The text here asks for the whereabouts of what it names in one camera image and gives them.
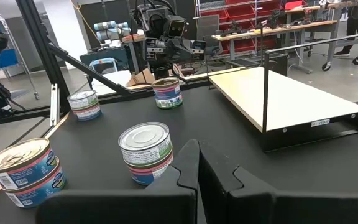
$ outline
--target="canned food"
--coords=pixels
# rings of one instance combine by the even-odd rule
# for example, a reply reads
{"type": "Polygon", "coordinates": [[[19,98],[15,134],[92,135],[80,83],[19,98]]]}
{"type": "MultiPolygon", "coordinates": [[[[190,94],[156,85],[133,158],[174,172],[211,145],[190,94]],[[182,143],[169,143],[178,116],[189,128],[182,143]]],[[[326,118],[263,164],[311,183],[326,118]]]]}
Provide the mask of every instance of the canned food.
{"type": "Polygon", "coordinates": [[[118,139],[124,160],[134,166],[161,161],[172,152],[168,126],[143,123],[126,130],[118,139]]]}
{"type": "Polygon", "coordinates": [[[155,93],[155,102],[159,108],[170,109],[183,103],[179,79],[172,77],[162,78],[155,81],[152,86],[155,93]]]}
{"type": "Polygon", "coordinates": [[[85,90],[70,95],[68,102],[79,121],[89,121],[101,115],[96,91],[85,90]]]}
{"type": "Polygon", "coordinates": [[[68,96],[67,99],[73,110],[89,108],[90,106],[99,103],[96,91],[94,90],[79,91],[78,93],[68,96]]]}
{"type": "Polygon", "coordinates": [[[100,110],[100,104],[97,103],[88,108],[73,110],[73,113],[77,116],[79,121],[89,121],[100,116],[102,111],[100,110]]]}
{"type": "Polygon", "coordinates": [[[50,195],[61,191],[66,184],[66,178],[60,167],[58,157],[56,157],[56,162],[55,169],[38,182],[16,190],[2,189],[18,207],[31,208],[40,205],[50,195]]]}
{"type": "Polygon", "coordinates": [[[173,153],[171,152],[160,162],[156,162],[149,166],[133,166],[128,164],[129,170],[132,173],[132,178],[138,184],[149,185],[155,179],[159,178],[167,167],[172,163],[173,153]]]}
{"type": "Polygon", "coordinates": [[[56,167],[48,139],[20,142],[0,152],[0,184],[8,190],[31,185],[56,167]]]}

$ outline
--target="table surface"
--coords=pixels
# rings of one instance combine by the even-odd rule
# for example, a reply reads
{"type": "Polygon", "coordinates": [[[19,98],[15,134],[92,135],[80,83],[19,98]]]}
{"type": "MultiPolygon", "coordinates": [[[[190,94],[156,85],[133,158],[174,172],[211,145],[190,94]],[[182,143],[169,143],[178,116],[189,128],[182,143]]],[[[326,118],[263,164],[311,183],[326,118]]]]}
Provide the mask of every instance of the table surface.
{"type": "MultiPolygon", "coordinates": [[[[212,83],[262,131],[264,68],[210,77],[212,83]]],[[[358,105],[273,71],[269,73],[267,131],[358,113],[358,105]]]]}
{"type": "Polygon", "coordinates": [[[328,4],[328,8],[329,9],[340,9],[340,8],[344,8],[344,7],[352,7],[352,6],[357,6],[357,5],[358,5],[358,0],[357,0],[357,3],[355,3],[355,1],[344,1],[344,2],[340,2],[340,3],[328,4]]]}
{"type": "MultiPolygon", "coordinates": [[[[316,27],[316,26],[324,26],[324,25],[330,25],[335,24],[337,21],[323,21],[323,22],[312,22],[307,25],[298,25],[293,26],[291,28],[281,28],[278,27],[276,29],[271,29],[269,27],[264,28],[264,35],[265,34],[278,34],[278,33],[284,33],[284,32],[293,32],[300,29],[310,28],[310,27],[316,27]]],[[[225,41],[225,40],[232,40],[232,39],[241,39],[241,38],[250,38],[250,37],[258,37],[260,36],[260,32],[248,32],[245,34],[233,34],[228,35],[225,37],[221,37],[220,35],[213,35],[212,38],[219,41],[225,41]]]]}
{"type": "MultiPolygon", "coordinates": [[[[194,88],[183,99],[172,110],[158,109],[153,97],[101,105],[103,115],[83,123],[70,114],[50,137],[65,189],[141,189],[117,141],[127,128],[158,121],[170,128],[174,155],[189,139],[205,140],[277,189],[358,193],[358,134],[266,154],[258,130],[219,90],[194,88]]],[[[0,223],[34,223],[34,216],[35,209],[18,208],[0,192],[0,223]]]]}

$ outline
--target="wall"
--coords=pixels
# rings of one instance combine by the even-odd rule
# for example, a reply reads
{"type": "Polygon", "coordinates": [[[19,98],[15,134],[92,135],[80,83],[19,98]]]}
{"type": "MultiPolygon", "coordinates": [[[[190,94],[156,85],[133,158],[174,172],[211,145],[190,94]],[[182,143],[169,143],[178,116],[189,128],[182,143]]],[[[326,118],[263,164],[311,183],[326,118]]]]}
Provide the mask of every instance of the wall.
{"type": "Polygon", "coordinates": [[[6,22],[12,32],[13,38],[15,38],[15,41],[19,46],[29,70],[41,66],[41,58],[38,55],[37,49],[35,48],[23,18],[10,18],[6,19],[6,22]]]}
{"type": "MultiPolygon", "coordinates": [[[[46,13],[55,33],[59,47],[80,59],[87,53],[86,44],[81,32],[75,9],[70,0],[43,0],[46,13]]],[[[67,69],[74,66],[66,63],[67,69]]]]}
{"type": "MultiPolygon", "coordinates": [[[[39,13],[45,12],[42,0],[34,0],[34,3],[39,13]]],[[[0,0],[0,13],[5,19],[22,16],[17,7],[16,0],[0,0]]]]}

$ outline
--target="floor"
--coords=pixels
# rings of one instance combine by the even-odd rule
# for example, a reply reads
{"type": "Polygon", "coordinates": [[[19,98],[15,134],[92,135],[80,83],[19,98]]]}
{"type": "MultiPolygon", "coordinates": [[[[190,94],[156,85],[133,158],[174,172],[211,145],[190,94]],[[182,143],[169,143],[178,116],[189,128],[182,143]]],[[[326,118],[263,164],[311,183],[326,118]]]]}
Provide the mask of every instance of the floor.
{"type": "MultiPolygon", "coordinates": [[[[342,22],[340,24],[338,36],[345,36],[345,33],[346,23],[342,22]]],[[[322,33],[316,35],[316,37],[328,39],[329,34],[322,33]]],[[[307,58],[306,54],[304,55],[305,66],[313,69],[312,74],[305,74],[292,67],[288,72],[288,76],[336,96],[340,96],[353,102],[358,102],[358,66],[352,64],[352,59],[355,58],[358,53],[358,45],[352,48],[351,56],[349,58],[334,59],[330,71],[324,72],[322,71],[321,66],[326,62],[326,58],[320,54],[326,54],[327,49],[327,45],[317,45],[314,47],[314,54],[310,58],[307,58]]],[[[81,88],[89,88],[86,84],[86,78],[81,71],[68,71],[64,68],[62,69],[62,72],[71,93],[81,88]]],[[[29,90],[26,95],[16,99],[17,103],[26,108],[49,105],[50,82],[46,73],[33,73],[31,77],[35,88],[39,93],[40,100],[34,98],[34,91],[30,85],[28,77],[25,75],[4,79],[2,82],[9,90],[29,90]]],[[[41,118],[0,125],[0,150],[10,145],[38,122],[41,122],[41,118]]],[[[41,122],[41,125],[26,135],[24,139],[39,137],[48,128],[49,120],[46,119],[41,122]]]]}
{"type": "MultiPolygon", "coordinates": [[[[74,69],[62,69],[63,76],[67,83],[70,93],[74,93],[80,88],[85,87],[87,84],[83,72],[74,69]]],[[[31,75],[35,89],[38,91],[40,99],[36,100],[31,87],[30,81],[26,75],[17,75],[10,79],[2,79],[1,82],[9,90],[28,90],[29,92],[15,101],[24,106],[25,108],[34,108],[37,106],[44,106],[50,104],[50,82],[45,72],[37,72],[31,75]]],[[[28,135],[24,136],[23,140],[37,138],[41,136],[50,126],[49,119],[43,121],[42,118],[28,119],[24,121],[17,121],[13,123],[0,124],[0,150],[5,149],[12,144],[16,139],[21,137],[30,128],[35,126],[38,122],[40,125],[31,131],[28,135]]]]}

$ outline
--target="label sticker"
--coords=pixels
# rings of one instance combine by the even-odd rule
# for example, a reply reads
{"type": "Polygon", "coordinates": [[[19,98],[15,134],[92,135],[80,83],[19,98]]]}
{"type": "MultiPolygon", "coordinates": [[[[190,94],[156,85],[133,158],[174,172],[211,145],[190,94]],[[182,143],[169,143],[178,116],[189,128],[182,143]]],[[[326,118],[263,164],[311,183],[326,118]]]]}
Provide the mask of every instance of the label sticker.
{"type": "Polygon", "coordinates": [[[317,127],[317,126],[326,125],[326,124],[329,124],[329,119],[312,122],[311,127],[317,127]]]}

